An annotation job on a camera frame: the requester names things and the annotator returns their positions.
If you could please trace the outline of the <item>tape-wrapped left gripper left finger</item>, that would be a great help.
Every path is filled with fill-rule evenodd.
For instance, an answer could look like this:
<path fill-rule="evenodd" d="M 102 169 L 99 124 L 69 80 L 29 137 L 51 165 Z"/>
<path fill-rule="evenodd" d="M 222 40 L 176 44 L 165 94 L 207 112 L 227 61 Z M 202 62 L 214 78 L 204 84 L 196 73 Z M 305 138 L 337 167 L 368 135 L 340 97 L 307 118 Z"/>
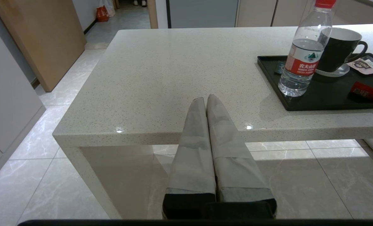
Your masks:
<path fill-rule="evenodd" d="M 216 182 L 203 97 L 188 109 L 171 165 L 165 201 L 215 201 Z"/>

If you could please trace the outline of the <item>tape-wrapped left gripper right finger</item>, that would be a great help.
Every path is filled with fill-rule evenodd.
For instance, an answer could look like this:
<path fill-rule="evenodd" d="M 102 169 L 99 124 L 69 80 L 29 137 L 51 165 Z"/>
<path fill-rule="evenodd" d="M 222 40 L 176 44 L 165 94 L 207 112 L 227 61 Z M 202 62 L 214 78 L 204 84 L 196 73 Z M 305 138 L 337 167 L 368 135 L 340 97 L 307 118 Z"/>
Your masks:
<path fill-rule="evenodd" d="M 267 202 L 276 199 L 226 107 L 214 94 L 207 103 L 208 131 L 220 202 Z"/>

